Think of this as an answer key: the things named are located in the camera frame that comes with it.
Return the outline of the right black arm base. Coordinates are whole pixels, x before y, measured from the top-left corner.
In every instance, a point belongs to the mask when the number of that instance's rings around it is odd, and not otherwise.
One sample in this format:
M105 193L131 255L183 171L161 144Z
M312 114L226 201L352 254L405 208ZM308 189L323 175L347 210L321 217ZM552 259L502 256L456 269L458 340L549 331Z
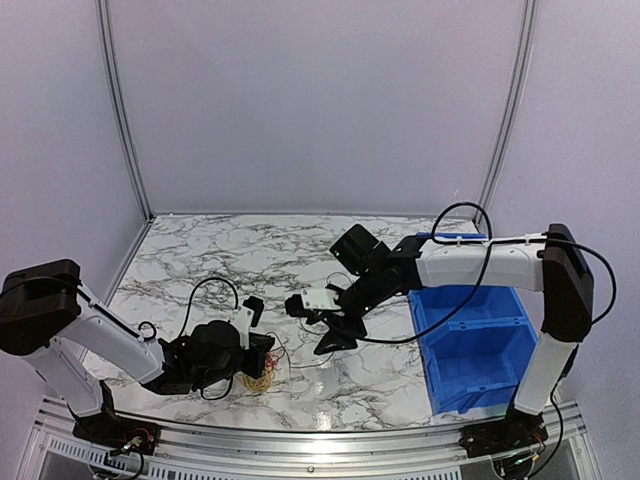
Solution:
M540 445L547 439L541 413L531 415L509 406L503 418L463 427L459 445L469 458L476 458Z

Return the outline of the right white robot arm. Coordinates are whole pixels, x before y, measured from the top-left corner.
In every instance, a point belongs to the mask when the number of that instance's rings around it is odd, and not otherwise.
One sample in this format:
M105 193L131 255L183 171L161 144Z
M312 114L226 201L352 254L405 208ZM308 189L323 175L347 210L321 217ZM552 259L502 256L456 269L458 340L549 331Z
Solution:
M364 319L396 295L408 299L434 413L505 405L495 438L515 448L534 431L572 355L591 330L593 276L570 230L488 239L418 233L389 247L363 226L332 255L355 276L289 298L287 313L327 333L324 355L368 338Z

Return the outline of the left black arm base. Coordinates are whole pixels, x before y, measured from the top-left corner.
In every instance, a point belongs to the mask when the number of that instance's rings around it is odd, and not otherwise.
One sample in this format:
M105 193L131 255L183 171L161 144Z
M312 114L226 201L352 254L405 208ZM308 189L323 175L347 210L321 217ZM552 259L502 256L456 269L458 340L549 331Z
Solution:
M114 402L109 394L103 394L103 403L97 414L71 415L75 421L73 435L112 450L123 452L126 444L139 439L139 445L133 448L144 455L154 453L159 439L160 427L156 423L122 417L115 412Z

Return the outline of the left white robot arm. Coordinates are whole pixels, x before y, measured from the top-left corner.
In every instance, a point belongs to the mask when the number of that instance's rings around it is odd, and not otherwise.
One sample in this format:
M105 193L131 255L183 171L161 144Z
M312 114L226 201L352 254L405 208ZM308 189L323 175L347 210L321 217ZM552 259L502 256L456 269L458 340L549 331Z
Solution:
M80 279L71 259L8 274L1 289L1 349L25 360L106 445L125 438L109 409L106 386L68 348L78 344L160 396L186 395L241 372L258 379L274 337L255 332L264 309L251 296L228 320L196 326L167 341L144 336L107 308Z

